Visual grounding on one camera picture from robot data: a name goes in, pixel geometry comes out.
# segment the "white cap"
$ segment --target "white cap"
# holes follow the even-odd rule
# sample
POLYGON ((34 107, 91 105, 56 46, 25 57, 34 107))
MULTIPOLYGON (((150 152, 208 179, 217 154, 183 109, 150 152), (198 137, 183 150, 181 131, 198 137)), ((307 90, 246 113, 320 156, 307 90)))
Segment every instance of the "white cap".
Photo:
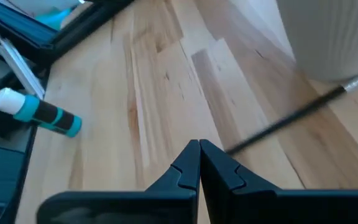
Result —
POLYGON ((10 88, 0 90, 0 111, 15 115, 23 106, 25 96, 10 88))

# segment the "black metal bracket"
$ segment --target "black metal bracket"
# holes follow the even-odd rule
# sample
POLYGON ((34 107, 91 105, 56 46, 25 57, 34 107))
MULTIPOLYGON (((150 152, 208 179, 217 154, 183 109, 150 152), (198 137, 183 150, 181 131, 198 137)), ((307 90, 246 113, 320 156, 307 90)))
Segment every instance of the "black metal bracket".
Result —
POLYGON ((144 192, 61 193, 40 206, 37 221, 196 223, 200 175, 212 224, 358 221, 358 190, 282 190, 207 140, 190 141, 144 192))
POLYGON ((53 45, 53 50, 49 52, 50 63, 58 60, 133 1, 115 0, 90 5, 50 41, 53 45))

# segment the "white cylindrical object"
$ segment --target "white cylindrical object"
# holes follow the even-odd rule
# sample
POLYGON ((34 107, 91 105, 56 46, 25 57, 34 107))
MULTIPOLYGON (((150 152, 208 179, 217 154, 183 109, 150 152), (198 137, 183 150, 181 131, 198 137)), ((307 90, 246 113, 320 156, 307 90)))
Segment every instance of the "white cylindrical object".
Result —
POLYGON ((358 0, 277 0, 297 65, 315 80, 358 74, 358 0))
POLYGON ((23 106, 25 96, 10 88, 0 90, 0 111, 15 115, 23 106))

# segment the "light blue surface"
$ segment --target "light blue surface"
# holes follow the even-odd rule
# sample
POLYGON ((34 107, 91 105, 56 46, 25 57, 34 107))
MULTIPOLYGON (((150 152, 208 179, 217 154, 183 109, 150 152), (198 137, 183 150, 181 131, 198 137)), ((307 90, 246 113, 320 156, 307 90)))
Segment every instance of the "light blue surface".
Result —
POLYGON ((71 128, 67 131, 66 135, 68 137, 75 137, 77 135, 77 133, 80 131, 81 129, 81 125, 82 125, 82 120, 81 118, 74 116, 74 121, 73 121, 73 125, 71 126, 71 128))
POLYGON ((35 111, 37 111, 39 104, 40 100, 38 98, 35 96, 26 95, 22 108, 15 115, 13 115, 13 118, 23 122, 31 121, 35 111))

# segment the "wooden floor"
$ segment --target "wooden floor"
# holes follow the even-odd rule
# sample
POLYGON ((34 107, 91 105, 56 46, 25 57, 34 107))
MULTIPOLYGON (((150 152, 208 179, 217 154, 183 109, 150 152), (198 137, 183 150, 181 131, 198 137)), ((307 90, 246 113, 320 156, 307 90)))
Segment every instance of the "wooden floor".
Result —
MULTIPOLYGON (((308 81, 241 2, 138 0, 57 61, 45 100, 83 127, 74 139, 38 130, 17 223, 65 190, 143 190, 190 139, 227 149, 331 88, 308 81)), ((236 159, 285 189, 358 189, 358 90, 236 159)))

